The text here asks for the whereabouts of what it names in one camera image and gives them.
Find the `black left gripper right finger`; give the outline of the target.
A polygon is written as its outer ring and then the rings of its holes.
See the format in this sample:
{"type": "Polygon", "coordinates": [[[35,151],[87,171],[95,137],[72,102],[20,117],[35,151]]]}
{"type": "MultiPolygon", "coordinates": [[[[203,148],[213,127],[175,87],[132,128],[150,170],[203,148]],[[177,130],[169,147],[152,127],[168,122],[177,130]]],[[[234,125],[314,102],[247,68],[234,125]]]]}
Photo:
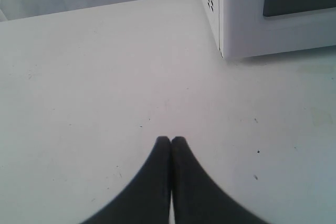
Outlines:
{"type": "Polygon", "coordinates": [[[192,153],[186,139],[171,141],[176,223],[265,223],[222,191],[192,153]]]}

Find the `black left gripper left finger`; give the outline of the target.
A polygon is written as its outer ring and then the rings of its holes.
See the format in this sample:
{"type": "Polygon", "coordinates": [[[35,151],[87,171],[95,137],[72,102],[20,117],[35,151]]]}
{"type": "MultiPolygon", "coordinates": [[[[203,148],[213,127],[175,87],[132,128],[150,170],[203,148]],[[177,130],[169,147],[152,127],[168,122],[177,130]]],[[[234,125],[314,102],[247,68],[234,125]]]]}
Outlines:
{"type": "Polygon", "coordinates": [[[169,223],[171,142],[159,136],[130,183],[84,223],[169,223]]]}

